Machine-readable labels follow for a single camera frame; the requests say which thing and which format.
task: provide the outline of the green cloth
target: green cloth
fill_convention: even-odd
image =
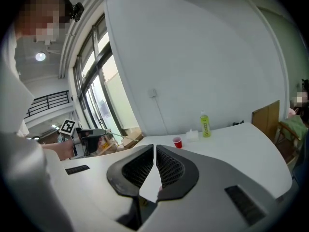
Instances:
[[[308,128],[305,126],[299,115],[294,115],[290,118],[287,118],[286,120],[282,121],[282,124],[294,131],[295,134],[300,138],[300,141],[305,138]],[[286,139],[290,141],[294,139],[288,130],[282,129],[282,133]]]

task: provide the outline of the window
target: window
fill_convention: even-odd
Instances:
[[[111,53],[104,15],[86,38],[74,67],[75,85],[89,125],[110,129],[126,136],[126,131],[138,128]],[[102,54],[95,65],[96,49]],[[114,135],[120,144],[121,136]]]

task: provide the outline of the white wall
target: white wall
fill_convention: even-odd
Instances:
[[[277,51],[245,0],[106,0],[105,15],[120,77],[147,135],[200,130],[200,110],[212,129],[251,122],[252,111],[276,100],[282,117]]]
[[[280,43],[289,77],[289,98],[301,91],[301,79],[309,79],[309,60],[298,28],[282,16],[261,10]]]
[[[69,90],[67,79],[58,79],[58,77],[41,78],[25,82],[25,86],[34,95],[34,98]]]

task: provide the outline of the black vent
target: black vent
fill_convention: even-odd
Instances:
[[[133,185],[141,188],[153,165],[154,153],[148,150],[127,163],[122,168],[122,175]]]
[[[259,207],[238,186],[225,188],[225,191],[250,226],[265,217]]]
[[[158,148],[156,165],[160,173],[162,188],[175,183],[184,174],[184,165]]]
[[[66,172],[68,175],[70,174],[75,174],[84,170],[89,169],[89,167],[87,165],[82,165],[82,166],[78,166],[78,167],[74,167],[74,168],[67,168]]]

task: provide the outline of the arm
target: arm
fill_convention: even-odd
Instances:
[[[51,149],[55,151],[58,154],[60,160],[65,160],[67,158],[71,158],[74,156],[73,153],[74,143],[72,139],[69,139],[62,143],[55,143],[41,146],[43,149]]]

